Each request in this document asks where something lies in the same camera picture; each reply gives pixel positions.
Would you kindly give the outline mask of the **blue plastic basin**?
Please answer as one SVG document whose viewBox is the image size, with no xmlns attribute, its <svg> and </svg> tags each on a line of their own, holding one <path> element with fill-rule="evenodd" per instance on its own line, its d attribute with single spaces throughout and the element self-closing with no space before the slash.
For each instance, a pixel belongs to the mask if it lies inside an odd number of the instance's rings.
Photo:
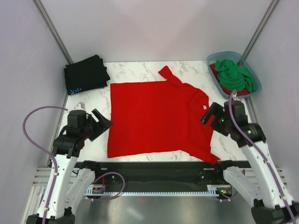
<svg viewBox="0 0 299 224">
<path fill-rule="evenodd" d="M 236 64 L 238 64 L 240 67 L 247 68 L 251 72 L 251 74 L 254 78 L 254 83 L 256 85 L 256 90 L 253 91 L 253 92 L 250 92 L 250 94 L 248 94 L 248 95 L 238 96 L 239 98 L 248 98 L 248 97 L 251 97 L 252 95 L 260 92 L 260 90 L 262 88 L 261 83 L 260 83 L 259 79 L 257 78 L 257 76 L 255 75 L 255 73 L 253 72 L 253 70 L 251 69 L 251 67 L 246 62 L 246 60 L 237 52 L 224 51 L 224 52 L 211 54 L 206 59 L 206 63 L 207 63 L 207 66 L 208 66 L 208 71 L 209 71 L 209 73 L 210 73 L 217 89 L 219 90 L 219 92 L 221 93 L 222 96 L 227 98 L 229 95 L 225 94 L 224 91 L 221 89 L 220 84 L 218 84 L 218 82 L 217 82 L 215 76 L 213 75 L 212 70 L 209 67 L 209 65 L 211 65 L 213 63 L 215 64 L 216 60 L 224 60 L 224 59 L 232 60 Z"/>
</svg>

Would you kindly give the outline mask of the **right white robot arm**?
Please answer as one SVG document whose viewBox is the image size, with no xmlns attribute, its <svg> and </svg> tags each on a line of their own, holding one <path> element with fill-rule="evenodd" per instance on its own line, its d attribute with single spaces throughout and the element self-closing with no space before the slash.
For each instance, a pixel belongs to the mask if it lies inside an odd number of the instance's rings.
<svg viewBox="0 0 299 224">
<path fill-rule="evenodd" d="M 257 224 L 287 224 L 299 220 L 299 203 L 288 192 L 271 158 L 266 137 L 257 123 L 249 123 L 245 106 L 231 100 L 224 106 L 212 103 L 200 118 L 202 124 L 234 140 L 246 156 L 257 180 L 254 185 L 233 161 L 215 164 L 214 178 L 228 183 L 251 206 Z"/>
</svg>

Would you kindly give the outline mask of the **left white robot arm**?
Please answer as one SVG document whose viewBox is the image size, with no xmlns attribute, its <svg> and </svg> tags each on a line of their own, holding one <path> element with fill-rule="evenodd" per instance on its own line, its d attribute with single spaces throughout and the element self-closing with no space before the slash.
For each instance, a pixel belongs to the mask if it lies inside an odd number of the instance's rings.
<svg viewBox="0 0 299 224">
<path fill-rule="evenodd" d="M 85 141 L 94 141 L 112 126 L 97 109 L 91 113 L 72 110 L 67 124 L 53 141 L 49 181 L 37 212 L 27 217 L 28 224 L 73 224 L 81 198 L 91 183 L 99 183 L 103 173 L 98 162 L 82 162 L 72 185 L 70 179 Z"/>
</svg>

